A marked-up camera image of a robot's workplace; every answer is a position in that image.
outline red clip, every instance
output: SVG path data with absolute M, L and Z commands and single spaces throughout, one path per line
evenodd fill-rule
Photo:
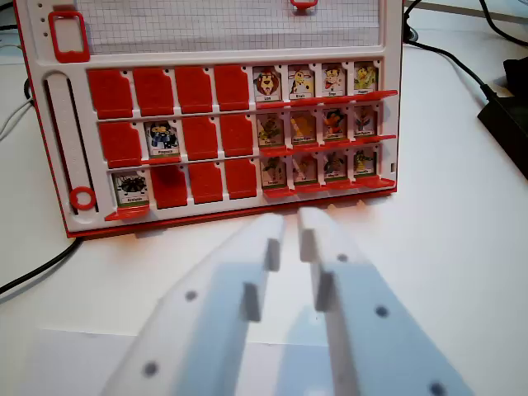
M 294 150 L 287 148 L 286 146 L 260 148 L 261 156 L 267 158 L 283 157 L 285 155 L 291 155 L 293 152 Z
M 363 187 L 360 183 L 350 180 L 327 181 L 326 187 L 329 190 L 351 190 L 352 188 Z
M 295 190 L 290 190 L 288 187 L 270 188 L 268 190 L 264 190 L 263 193 L 268 198 L 277 199 L 286 198 L 287 196 L 294 196 Z
M 296 144 L 293 148 L 294 153 L 313 153 L 319 151 L 322 146 L 319 146 L 319 143 L 304 143 Z
M 290 0 L 294 7 L 297 7 L 298 10 L 305 10 L 307 8 L 315 7 L 318 0 L 313 0 L 311 2 L 296 2 L 295 0 Z
M 79 20 L 79 29 L 82 37 L 82 51 L 68 51 L 61 52 L 59 49 L 59 42 L 57 41 L 57 31 L 55 30 L 56 19 L 75 19 Z M 62 64 L 75 64 L 80 62 L 87 62 L 90 60 L 90 49 L 88 48 L 88 40 L 86 37 L 86 28 L 84 27 L 83 15 L 77 11 L 53 11 L 48 15 L 49 31 L 51 32 L 51 42 L 53 43 L 53 51 L 55 58 Z
M 105 217 L 105 221 L 136 219 L 148 215 L 149 211 L 149 205 L 133 206 L 131 208 L 117 208 L 114 213 Z
M 313 194 L 315 192 L 326 191 L 326 186 L 321 186 L 319 183 L 304 184 L 302 186 L 295 186 L 297 194 Z

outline white plastic frame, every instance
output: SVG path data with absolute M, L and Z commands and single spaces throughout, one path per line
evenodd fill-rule
M 276 69 L 282 73 L 282 100 L 290 101 L 287 85 L 287 65 L 288 64 L 316 64 L 314 70 L 320 71 L 321 65 L 326 63 L 342 63 L 343 67 L 348 70 L 347 76 L 347 95 L 353 94 L 353 62 L 354 61 L 379 61 L 379 90 L 398 90 L 400 88 L 401 75 L 401 29 L 402 29 L 402 10 L 401 2 L 391 0 L 379 1 L 379 21 L 380 21 L 380 45 L 371 47 L 345 47 L 345 48 L 314 48 L 314 49 L 269 49 L 269 50 L 244 50 L 244 51 L 216 51 L 216 52 L 195 52 L 195 53 L 160 53 L 160 54 L 114 54 L 114 55 L 92 55 L 89 62 L 61 64 L 54 55 L 53 45 L 50 38 L 50 29 L 48 24 L 48 15 L 57 9 L 73 9 L 74 4 L 69 0 L 41 0 L 33 2 L 31 0 L 16 1 L 16 11 L 21 27 L 21 38 L 24 41 L 24 48 L 27 58 L 27 66 L 31 75 L 33 93 L 38 105 L 39 117 L 43 136 L 45 138 L 47 151 L 49 154 L 50 167 L 54 174 L 55 184 L 58 192 L 61 209 L 64 216 L 64 222 L 69 235 L 88 234 L 98 229 L 114 228 L 122 225 L 144 224 L 158 220 L 180 219 L 196 215 L 206 215 L 219 213 L 228 210 L 242 210 L 255 207 L 263 207 L 276 204 L 285 204 L 301 200 L 312 200 L 319 198 L 331 198 L 334 196 L 355 195 L 362 192 L 371 192 L 375 189 L 360 188 L 349 191 L 323 191 L 315 194 L 299 194 L 287 196 L 280 199 L 270 200 L 262 194 L 260 188 L 260 177 L 257 178 L 257 196 L 253 198 L 229 200 L 229 194 L 224 190 L 224 199 L 220 202 L 195 205 L 192 198 L 188 200 L 188 206 L 175 207 L 158 210 L 156 202 L 152 196 L 150 201 L 149 213 L 137 219 L 105 221 L 105 217 L 116 211 L 116 197 L 113 188 L 110 188 L 108 180 L 111 172 L 106 165 L 101 151 L 101 142 L 97 130 L 97 123 L 101 122 L 97 118 L 97 113 L 93 110 L 90 89 L 88 86 L 86 71 L 92 68 L 118 68 L 121 70 L 132 71 L 138 67 L 159 67 L 168 68 L 167 74 L 172 80 L 173 96 L 175 98 L 174 114 L 163 117 L 141 117 L 137 98 L 134 89 L 131 89 L 134 111 L 133 117 L 127 120 L 136 122 L 145 122 L 147 120 L 161 119 L 179 119 L 185 116 L 198 116 L 199 114 L 182 115 L 181 109 L 177 104 L 177 90 L 175 89 L 175 79 L 173 68 L 182 65 L 201 65 L 207 68 L 207 73 L 211 78 L 211 87 L 213 88 L 213 111 L 207 113 L 208 116 L 217 116 L 220 114 L 218 101 L 215 95 L 215 76 L 214 65 L 219 64 L 241 64 L 245 66 L 244 72 L 247 73 L 248 84 L 252 87 L 252 67 L 276 65 Z M 126 77 L 133 84 L 133 74 L 127 73 Z M 58 95 L 59 86 L 64 86 L 64 79 L 71 82 L 75 106 L 78 113 L 78 125 L 80 127 L 80 136 L 84 143 L 87 156 L 87 165 L 83 158 L 71 158 L 65 156 L 67 170 L 64 169 L 61 161 L 61 148 L 55 134 L 53 117 L 50 111 L 50 105 L 46 98 L 44 83 L 47 80 L 49 90 L 53 95 Z M 320 81 L 315 85 L 316 96 L 321 95 Z M 249 112 L 254 113 L 256 104 L 254 101 L 254 91 L 249 90 Z M 399 120 L 399 95 L 388 97 L 381 101 L 378 111 L 379 123 L 378 128 L 383 134 L 394 134 L 398 136 Z M 301 111 L 303 108 L 284 109 L 284 111 L 293 110 Z M 77 146 L 75 139 L 79 140 L 79 133 L 74 122 L 76 121 L 71 113 L 66 116 L 57 116 L 57 113 L 63 114 L 63 109 L 55 108 L 55 115 L 58 124 L 64 125 L 59 127 L 62 145 L 71 144 Z M 391 172 L 397 167 L 391 166 L 397 162 L 398 140 L 389 139 L 379 144 L 382 151 L 381 160 L 378 164 L 379 175 L 382 178 L 396 180 L 396 172 Z M 223 153 L 219 152 L 219 159 L 211 161 L 222 161 Z M 256 149 L 253 150 L 253 156 L 257 156 Z M 69 187 L 66 173 L 69 175 L 72 188 L 77 186 L 86 186 L 89 178 L 92 179 L 93 190 L 97 197 L 97 208 L 90 210 L 79 210 L 77 214 L 70 205 Z M 225 186 L 224 173 L 222 173 L 223 184 Z M 79 194 L 79 201 L 84 204 L 87 202 L 86 194 Z

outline character card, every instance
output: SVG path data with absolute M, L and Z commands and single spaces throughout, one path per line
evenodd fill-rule
M 323 64 L 323 78 L 324 97 L 346 95 L 347 71 L 340 64 Z
M 310 111 L 292 111 L 290 123 L 293 145 L 313 143 L 317 140 L 315 117 Z
M 324 154 L 324 181 L 347 179 L 347 156 L 343 151 Z
M 286 164 L 281 157 L 261 159 L 262 189 L 286 186 Z
M 276 114 L 257 114 L 259 147 L 284 145 L 284 123 Z
M 342 109 L 323 111 L 323 140 L 331 142 L 347 138 L 347 114 Z
M 253 68 L 255 101 L 279 101 L 281 99 L 281 75 L 273 66 Z
M 354 154 L 354 177 L 376 174 L 376 151 L 372 147 L 362 148 Z
M 314 72 L 307 64 L 292 64 L 288 67 L 290 99 L 314 97 Z
M 372 106 L 359 106 L 354 108 L 356 116 L 355 136 L 371 136 L 376 134 L 376 113 Z
M 294 156 L 293 165 L 296 186 L 317 183 L 317 159 L 309 154 Z
M 168 121 L 146 122 L 148 154 L 151 158 L 179 157 L 180 148 L 176 128 Z
M 372 62 L 354 63 L 354 95 L 373 92 L 377 89 L 378 69 Z
M 112 175 L 119 207 L 146 205 L 149 202 L 144 171 L 119 172 Z

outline table surface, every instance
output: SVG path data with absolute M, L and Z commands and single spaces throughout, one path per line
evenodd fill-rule
M 451 50 L 500 94 L 502 61 L 528 49 L 470 16 L 415 10 L 420 41 Z M 498 25 L 525 37 L 522 26 Z M 0 120 L 23 101 L 26 70 L 0 66 Z M 398 192 L 330 213 L 476 394 L 528 389 L 528 182 L 480 124 L 478 86 L 438 54 L 405 47 Z M 0 284 L 70 241 L 35 112 L 0 143 Z M 326 344 L 299 260 L 296 213 L 283 212 L 280 272 L 270 275 L 251 342 Z M 136 334 L 157 300 L 253 217 L 87 240 L 57 271 L 0 299 L 0 388 L 16 394 L 37 328 Z

